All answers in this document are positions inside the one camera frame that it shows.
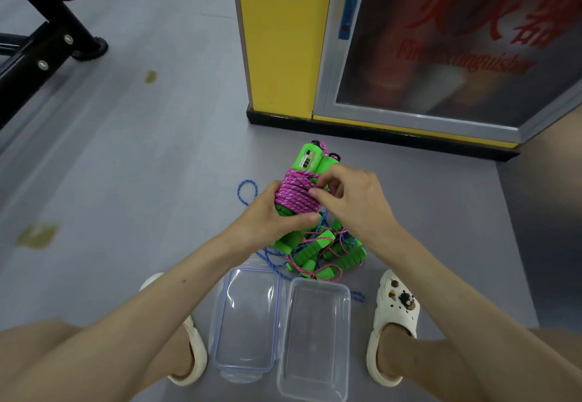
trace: forearm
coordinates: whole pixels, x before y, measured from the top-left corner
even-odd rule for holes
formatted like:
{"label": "forearm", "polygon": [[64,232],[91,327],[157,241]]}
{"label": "forearm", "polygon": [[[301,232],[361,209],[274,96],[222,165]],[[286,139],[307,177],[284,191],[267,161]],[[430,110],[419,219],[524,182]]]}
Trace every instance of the forearm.
{"label": "forearm", "polygon": [[408,241],[400,255],[391,257],[390,266],[455,345],[490,400],[569,401],[582,394],[582,371],[458,278],[418,241]]}
{"label": "forearm", "polygon": [[221,237],[193,252],[5,388],[2,400],[122,400],[149,363],[232,266]]}

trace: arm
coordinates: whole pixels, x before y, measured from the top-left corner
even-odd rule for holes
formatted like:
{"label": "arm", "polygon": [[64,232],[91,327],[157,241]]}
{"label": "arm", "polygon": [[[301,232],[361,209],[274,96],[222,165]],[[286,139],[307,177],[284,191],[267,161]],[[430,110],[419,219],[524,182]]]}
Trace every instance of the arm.
{"label": "arm", "polygon": [[414,293],[492,401],[573,401],[582,370],[443,266],[394,218],[374,174],[339,164],[310,194]]}
{"label": "arm", "polygon": [[280,217],[273,182],[224,232],[107,316],[40,359],[0,400],[116,401],[139,380],[173,333],[231,267],[292,230],[307,229],[319,214]]}

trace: white shoe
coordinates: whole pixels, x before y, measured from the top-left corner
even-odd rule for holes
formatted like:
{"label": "white shoe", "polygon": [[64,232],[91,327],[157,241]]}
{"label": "white shoe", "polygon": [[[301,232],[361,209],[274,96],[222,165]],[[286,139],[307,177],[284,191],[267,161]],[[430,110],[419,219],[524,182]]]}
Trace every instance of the white shoe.
{"label": "white shoe", "polygon": [[376,304],[374,328],[368,342],[366,365],[370,376],[378,384],[385,387],[395,387],[402,380],[402,376],[385,376],[378,371],[376,354],[378,352],[380,333],[386,324],[399,324],[407,329],[412,337],[416,338],[420,304],[392,271],[384,272],[380,279]]}
{"label": "white shoe", "polygon": [[[142,284],[140,290],[149,286],[151,283],[156,281],[160,276],[164,273],[155,274],[150,276],[145,283]],[[176,379],[173,376],[168,376],[168,378],[176,385],[179,386],[186,386],[193,384],[198,380],[202,373],[204,373],[204,369],[206,369],[206,363],[208,361],[208,353],[206,351],[206,347],[204,346],[204,342],[200,337],[200,333],[194,327],[194,321],[192,316],[189,316],[184,321],[184,327],[188,332],[188,336],[190,338],[190,346],[192,347],[192,353],[194,354],[194,368],[192,369],[192,373],[182,379]]]}

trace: black baseboard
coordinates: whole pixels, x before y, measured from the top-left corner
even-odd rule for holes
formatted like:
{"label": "black baseboard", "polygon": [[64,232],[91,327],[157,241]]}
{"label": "black baseboard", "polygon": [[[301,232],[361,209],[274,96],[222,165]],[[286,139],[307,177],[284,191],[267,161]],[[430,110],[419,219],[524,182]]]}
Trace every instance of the black baseboard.
{"label": "black baseboard", "polygon": [[426,135],[400,133],[380,128],[345,125],[330,121],[279,116],[255,111],[251,107],[247,109],[247,118],[252,125],[271,126],[273,128],[282,128],[291,131],[302,131],[304,133],[333,135],[335,137],[354,138],[356,140],[427,149],[429,151],[465,155],[497,162],[506,162],[516,155],[519,155],[519,152],[515,149],[478,145],[459,140],[428,137]]}

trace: clear plastic container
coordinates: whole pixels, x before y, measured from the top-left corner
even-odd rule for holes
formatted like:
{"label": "clear plastic container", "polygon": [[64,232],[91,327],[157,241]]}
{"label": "clear plastic container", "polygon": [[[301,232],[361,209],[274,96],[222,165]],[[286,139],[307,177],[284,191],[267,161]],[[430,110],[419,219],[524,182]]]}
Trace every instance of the clear plastic container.
{"label": "clear plastic container", "polygon": [[248,266],[236,267],[224,277],[210,351],[225,379],[247,384],[273,368],[281,325],[280,283],[274,271]]}
{"label": "clear plastic container", "polygon": [[291,282],[277,388],[285,397],[345,402],[350,358],[350,289]]}

